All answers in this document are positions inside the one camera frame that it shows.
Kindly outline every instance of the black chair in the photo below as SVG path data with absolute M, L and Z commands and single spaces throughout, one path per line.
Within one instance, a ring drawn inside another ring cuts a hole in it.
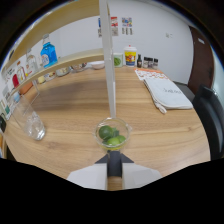
M 220 159 L 224 154 L 224 111 L 213 90 L 201 85 L 192 102 L 204 126 L 211 160 Z

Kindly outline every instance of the white bottle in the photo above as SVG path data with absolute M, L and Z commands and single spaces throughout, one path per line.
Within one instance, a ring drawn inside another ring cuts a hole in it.
M 26 60 L 27 60 L 27 74 L 28 77 L 33 76 L 37 71 L 38 71 L 38 67 L 37 67 L 37 61 L 34 55 L 31 54 L 31 48 L 29 48 L 27 50 L 27 54 L 26 54 Z

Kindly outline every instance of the shelf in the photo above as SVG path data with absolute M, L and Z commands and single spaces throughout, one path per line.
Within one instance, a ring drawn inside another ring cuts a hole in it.
M 92 62 L 92 61 L 103 61 L 104 60 L 104 54 L 103 49 L 98 48 L 94 50 L 88 50 L 88 51 L 82 51 L 75 54 L 71 54 L 68 56 L 65 56 L 63 58 L 58 59 L 58 63 L 52 65 L 49 68 L 41 68 L 36 74 L 34 74 L 32 77 L 29 77 L 26 79 L 22 84 L 20 84 L 16 89 L 14 89 L 11 93 L 11 96 L 19 91 L 24 85 L 27 83 L 38 79 L 40 76 L 46 75 L 49 72 L 55 72 L 56 70 L 64 67 L 68 67 L 75 64 L 81 64 L 84 62 Z
M 42 40 L 44 34 L 50 34 L 69 23 L 88 17 L 98 16 L 99 14 L 99 0 L 79 0 L 71 2 L 50 14 L 46 14 L 19 43 L 6 65 L 7 69 L 16 60 L 25 55 L 28 48 L 32 48 L 36 43 Z

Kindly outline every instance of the glass bowl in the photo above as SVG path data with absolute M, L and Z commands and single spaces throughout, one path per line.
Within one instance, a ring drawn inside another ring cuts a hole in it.
M 113 129 L 113 135 L 107 138 L 106 140 L 102 139 L 99 134 L 99 130 L 103 126 L 110 126 Z M 125 121 L 121 120 L 120 118 L 106 118 L 102 120 L 99 124 L 96 125 L 96 128 L 93 131 L 93 137 L 95 138 L 98 145 L 103 149 L 105 154 L 109 153 L 110 151 L 124 151 L 124 146 L 127 144 L 128 140 L 130 139 L 132 128 L 129 124 Z M 125 137 L 125 140 L 119 144 L 111 145 L 108 144 L 107 141 L 112 137 L 117 137 L 118 135 L 122 135 Z

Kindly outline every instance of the glass jar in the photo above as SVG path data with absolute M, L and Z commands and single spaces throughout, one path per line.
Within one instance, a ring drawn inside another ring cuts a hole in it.
M 149 58 L 149 68 L 153 67 L 153 58 Z
M 31 48 L 27 50 L 26 58 L 27 58 L 26 59 L 27 60 L 27 65 L 26 65 L 27 74 L 28 74 L 28 77 L 31 77 L 38 71 L 37 61 L 35 56 L 32 55 L 31 53 Z
M 143 68 L 148 68 L 148 67 L 149 67 L 149 58 L 144 57 Z
M 158 59 L 154 58 L 153 69 L 158 69 Z
M 20 61 L 17 63 L 18 70 L 17 70 L 17 77 L 19 84 L 23 83 L 26 79 L 26 74 L 24 68 L 21 66 Z

